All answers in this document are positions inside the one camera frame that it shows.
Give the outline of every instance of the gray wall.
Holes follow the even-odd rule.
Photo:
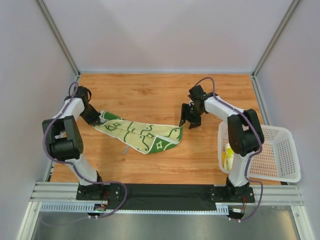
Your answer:
[[[252,72],[292,0],[45,0],[83,72]]]
[[[288,128],[301,166],[298,183],[320,239],[320,1],[303,0],[258,76],[271,123]]]
[[[49,164],[42,120],[75,76],[35,1],[1,0],[0,31],[0,238],[13,240]]]

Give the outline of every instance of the green pattern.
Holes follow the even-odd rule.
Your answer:
[[[180,143],[183,135],[182,127],[128,121],[107,111],[102,111],[100,118],[103,124],[95,129],[143,154],[172,149]]]

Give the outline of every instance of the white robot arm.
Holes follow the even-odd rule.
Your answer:
[[[70,97],[64,100],[64,106],[56,116],[42,122],[45,133],[53,119],[59,116],[46,135],[46,151],[57,161],[70,163],[66,165],[79,180],[78,192],[82,194],[82,200],[99,198],[103,187],[86,180],[101,182],[102,179],[83,154],[84,144],[76,120],[81,116],[89,125],[101,124],[100,113],[89,104],[91,92],[87,88],[79,86],[71,101]]]
[[[246,178],[246,166],[249,156],[259,150],[259,143],[252,129],[244,130],[243,125],[248,124],[244,120],[245,116],[253,125],[261,142],[264,136],[259,123],[258,115],[253,109],[244,110],[237,108],[215,93],[206,93],[200,85],[196,85],[189,90],[191,101],[189,104],[182,104],[180,126],[186,121],[190,122],[189,129],[201,125],[201,115],[214,114],[228,124],[229,143],[234,151],[232,171],[227,178],[227,185],[236,192],[238,188],[249,187]]]

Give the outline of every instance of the perforated basket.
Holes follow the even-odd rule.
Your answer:
[[[283,127],[261,125],[264,135],[262,152],[252,158],[249,177],[296,183],[301,178],[295,141],[289,130]],[[219,167],[224,169],[222,153],[228,140],[228,125],[221,122],[218,130]]]

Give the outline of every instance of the wooden table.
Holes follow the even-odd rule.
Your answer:
[[[90,103],[97,111],[106,110],[126,120],[178,125],[182,103],[188,103],[189,89],[207,74],[83,74],[79,84],[92,92]],[[243,109],[253,108],[261,115],[247,74],[210,74],[216,93]],[[212,92],[205,80],[203,89]],[[153,184],[224,184],[227,174],[219,169],[218,126],[213,114],[202,115],[202,125],[188,130],[185,124],[181,143],[170,150],[143,155],[118,139],[77,121],[84,154],[104,181]],[[57,164],[52,182],[77,182],[68,167]],[[279,182],[264,180],[265,184]]]

